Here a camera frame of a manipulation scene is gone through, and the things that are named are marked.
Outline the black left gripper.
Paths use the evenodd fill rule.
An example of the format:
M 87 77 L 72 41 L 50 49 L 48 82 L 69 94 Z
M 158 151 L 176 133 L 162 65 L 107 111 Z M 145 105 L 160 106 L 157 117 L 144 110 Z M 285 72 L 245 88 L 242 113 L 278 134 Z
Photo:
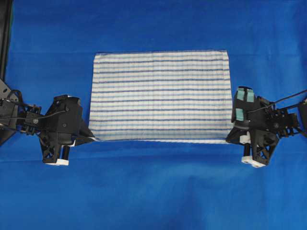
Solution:
M 95 136 L 82 119 L 81 100 L 68 95 L 57 96 L 48 109 L 39 134 L 42 162 L 68 166 L 71 146 L 95 141 Z

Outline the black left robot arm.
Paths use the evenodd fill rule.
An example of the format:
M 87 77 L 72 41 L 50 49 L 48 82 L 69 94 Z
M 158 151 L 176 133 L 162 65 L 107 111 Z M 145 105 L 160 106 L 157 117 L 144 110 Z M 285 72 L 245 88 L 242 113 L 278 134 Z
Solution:
M 0 142 L 17 132 L 36 135 L 44 164 L 67 166 L 71 147 L 95 141 L 82 114 L 79 98 L 61 95 L 43 115 L 40 106 L 26 104 L 19 90 L 0 82 Z

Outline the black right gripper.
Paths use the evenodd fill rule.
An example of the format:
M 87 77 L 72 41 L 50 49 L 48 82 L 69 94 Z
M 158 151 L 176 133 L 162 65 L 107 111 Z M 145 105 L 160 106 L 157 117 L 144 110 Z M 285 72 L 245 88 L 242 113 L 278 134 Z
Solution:
M 251 88 L 238 87 L 234 97 L 234 127 L 226 142 L 244 146 L 242 163 L 254 168 L 269 164 L 279 142 L 267 121 L 274 108 L 273 102 L 256 96 Z

